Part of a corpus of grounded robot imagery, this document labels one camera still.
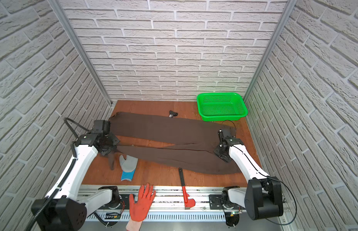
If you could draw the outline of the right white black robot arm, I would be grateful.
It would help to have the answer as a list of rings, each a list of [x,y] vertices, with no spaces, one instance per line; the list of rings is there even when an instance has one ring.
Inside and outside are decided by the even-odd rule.
[[[240,139],[220,138],[215,154],[224,161],[233,160],[247,180],[246,191],[240,187],[223,191],[225,202],[245,208],[252,220],[280,217],[284,213],[282,183],[269,176],[250,156]]]

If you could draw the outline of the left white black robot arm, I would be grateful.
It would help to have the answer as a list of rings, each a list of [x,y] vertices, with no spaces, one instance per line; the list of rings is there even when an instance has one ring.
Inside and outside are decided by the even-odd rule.
[[[37,224],[42,231],[78,231],[86,218],[102,206],[119,206],[121,197],[116,186],[103,186],[84,200],[78,192],[89,166],[98,153],[113,154],[119,143],[113,134],[91,133],[81,135],[71,143],[72,157],[60,178],[45,198],[34,201],[34,217],[26,227]]]

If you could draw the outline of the brown trousers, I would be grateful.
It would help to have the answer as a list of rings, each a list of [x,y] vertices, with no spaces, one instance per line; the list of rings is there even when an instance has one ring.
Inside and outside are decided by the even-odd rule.
[[[218,131],[234,131],[227,125],[185,118],[118,112],[109,118],[115,136],[168,143],[154,148],[118,145],[119,153],[162,165],[181,167],[203,174],[235,174],[240,169],[232,160],[223,161],[214,153]]]

